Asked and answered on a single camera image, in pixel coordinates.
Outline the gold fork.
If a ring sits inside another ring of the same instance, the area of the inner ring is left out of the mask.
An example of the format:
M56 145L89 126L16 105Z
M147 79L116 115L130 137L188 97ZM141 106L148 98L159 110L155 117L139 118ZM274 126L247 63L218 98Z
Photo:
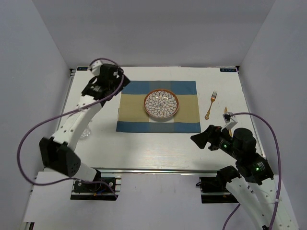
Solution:
M217 97L217 91L213 91L213 93L211 95L211 98L210 98L210 101L211 101L210 107L209 107L209 109L208 109L208 111L207 111L207 113L206 113L206 115L204 117L206 120L209 120L209 118L210 118L211 108L212 108L213 103L216 100L216 97Z

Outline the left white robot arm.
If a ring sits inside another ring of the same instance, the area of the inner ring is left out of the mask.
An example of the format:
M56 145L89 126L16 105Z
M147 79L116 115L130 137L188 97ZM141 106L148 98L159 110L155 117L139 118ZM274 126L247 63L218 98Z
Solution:
M91 67L93 77L81 92L76 112L49 138L42 138L39 148L43 165L67 177L85 181L90 191L101 187L101 173L82 163L74 152L77 143L93 117L105 103L126 87L130 80L122 68L114 64Z

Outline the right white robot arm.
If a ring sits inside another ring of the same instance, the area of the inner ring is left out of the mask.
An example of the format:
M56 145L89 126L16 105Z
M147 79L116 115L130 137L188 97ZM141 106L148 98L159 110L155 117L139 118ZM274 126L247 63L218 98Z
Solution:
M204 132L191 136L200 148L222 150L236 160L235 166L217 171L216 184L229 191L239 202L258 230L296 230L282 200L277 198L274 173L268 161L256 152L256 139L250 130L237 128L233 135L220 126L210 125Z

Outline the gold knife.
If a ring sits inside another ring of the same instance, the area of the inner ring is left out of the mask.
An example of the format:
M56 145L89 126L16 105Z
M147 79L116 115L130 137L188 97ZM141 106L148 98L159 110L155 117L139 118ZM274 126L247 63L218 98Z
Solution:
M225 107L224 113L226 114L227 112L228 112L228 109L227 109L227 107ZM232 131L231 130L228 130L228 131L229 131L230 136L232 137Z

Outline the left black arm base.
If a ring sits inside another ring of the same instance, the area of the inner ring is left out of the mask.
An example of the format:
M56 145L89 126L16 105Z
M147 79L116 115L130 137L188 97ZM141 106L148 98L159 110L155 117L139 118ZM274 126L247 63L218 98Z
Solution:
M103 175L98 184L75 181L71 189L71 200L116 201L121 187L121 176Z

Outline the clear drinking glass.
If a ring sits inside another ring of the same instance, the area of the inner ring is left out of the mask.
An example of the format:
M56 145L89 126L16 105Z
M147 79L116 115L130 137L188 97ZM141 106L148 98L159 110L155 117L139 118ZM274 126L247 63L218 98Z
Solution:
M91 129L89 126L87 126L84 131L82 132L81 136L80 136L80 139L86 139L90 136L91 134Z

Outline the blue beige checked placemat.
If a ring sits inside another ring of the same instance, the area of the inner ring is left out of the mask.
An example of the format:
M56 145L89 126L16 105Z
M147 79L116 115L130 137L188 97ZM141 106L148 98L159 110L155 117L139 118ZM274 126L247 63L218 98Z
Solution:
M195 81L132 81L121 92L117 132L199 133Z

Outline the orange floral patterned plate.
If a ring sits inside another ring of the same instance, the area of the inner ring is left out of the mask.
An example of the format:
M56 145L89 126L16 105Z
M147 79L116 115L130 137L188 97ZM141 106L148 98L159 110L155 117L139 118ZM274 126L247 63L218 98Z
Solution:
M178 111L179 100L172 91L157 89L145 96L143 106L149 116L166 119L172 117Z

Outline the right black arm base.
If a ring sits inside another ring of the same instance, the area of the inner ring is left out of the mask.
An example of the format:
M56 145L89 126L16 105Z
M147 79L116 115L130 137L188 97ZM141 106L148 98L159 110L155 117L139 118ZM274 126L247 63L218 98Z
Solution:
M215 177L200 177L196 187L201 191L202 204L238 204L237 199L222 188Z

